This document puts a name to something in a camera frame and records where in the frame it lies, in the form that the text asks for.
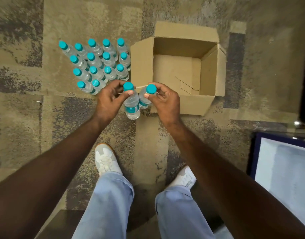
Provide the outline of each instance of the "person's left hand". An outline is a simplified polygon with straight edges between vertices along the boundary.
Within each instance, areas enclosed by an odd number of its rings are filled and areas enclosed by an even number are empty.
[[[101,123],[108,125],[117,115],[123,102],[134,94],[133,90],[123,92],[124,83],[126,82],[122,80],[114,80],[98,93],[94,116]]]

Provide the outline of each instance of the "blue bottle cap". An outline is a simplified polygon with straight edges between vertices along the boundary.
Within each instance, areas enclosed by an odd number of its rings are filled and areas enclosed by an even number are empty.
[[[88,45],[92,48],[94,48],[96,46],[96,41],[93,39],[89,39],[88,40]]]
[[[111,72],[112,72],[112,68],[110,68],[109,66],[105,67],[106,74],[110,74]]]
[[[93,80],[93,86],[99,87],[100,82],[98,80]]]
[[[78,62],[78,58],[77,58],[77,56],[75,56],[75,55],[72,55],[72,56],[70,57],[70,60],[71,60],[74,64],[77,64],[77,62]]]
[[[83,88],[86,87],[86,84],[85,84],[84,81],[78,81],[78,82],[77,82],[77,86],[78,86],[79,88],[83,89]]]
[[[75,76],[81,76],[82,75],[82,71],[78,68],[75,68],[73,70],[73,73],[74,73]]]
[[[90,61],[94,61],[95,56],[94,56],[93,53],[88,53],[88,54],[87,54],[87,58],[88,58]]]
[[[117,44],[118,44],[120,47],[123,47],[123,46],[125,45],[124,39],[123,39],[123,38],[119,38],[119,39],[117,40]]]
[[[146,92],[149,94],[155,94],[157,92],[157,87],[154,84],[150,84],[147,86]]]
[[[134,90],[134,85],[131,82],[126,82],[124,84],[124,91],[127,91],[127,90]]]
[[[123,59],[123,60],[125,60],[125,59],[127,59],[127,54],[124,52],[124,53],[121,53],[120,54],[120,57]]]
[[[110,54],[108,52],[103,53],[104,60],[110,60]]]
[[[117,70],[120,71],[120,72],[123,72],[124,71],[124,66],[122,64],[118,64],[117,65]]]
[[[75,44],[75,49],[77,49],[78,51],[82,51],[83,50],[83,46],[80,43],[76,43]]]
[[[59,47],[60,47],[62,50],[68,49],[68,45],[67,45],[64,41],[62,41],[62,40],[59,41]]]
[[[105,46],[106,48],[108,48],[110,46],[110,41],[108,39],[104,39],[103,40],[103,46]]]
[[[90,67],[89,70],[91,71],[92,74],[96,74],[98,71],[98,69],[95,66]]]

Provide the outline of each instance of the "leg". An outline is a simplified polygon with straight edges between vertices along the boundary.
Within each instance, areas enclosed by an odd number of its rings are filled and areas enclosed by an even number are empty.
[[[134,189],[123,177],[113,151],[110,154],[106,149],[102,150],[105,146],[99,144],[95,149],[100,177],[72,239],[126,238]]]
[[[162,239],[214,239],[206,219],[193,200],[190,188],[196,179],[186,166],[156,197],[156,212]]]

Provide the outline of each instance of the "person's right arm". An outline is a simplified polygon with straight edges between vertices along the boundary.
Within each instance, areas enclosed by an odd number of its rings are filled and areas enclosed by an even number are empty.
[[[180,120],[178,93],[145,94],[234,238],[305,238],[305,226],[274,196],[220,157]]]

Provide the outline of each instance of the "white sneaker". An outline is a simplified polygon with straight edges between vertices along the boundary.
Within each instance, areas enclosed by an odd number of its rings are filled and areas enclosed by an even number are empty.
[[[191,171],[189,166],[185,166],[177,175],[177,177],[170,183],[168,187],[182,185],[191,189],[192,186],[197,181],[196,177],[194,176],[193,172]]]
[[[120,173],[122,171],[118,165],[114,150],[107,143],[100,143],[95,148],[95,164],[102,176],[104,172],[113,171]]]

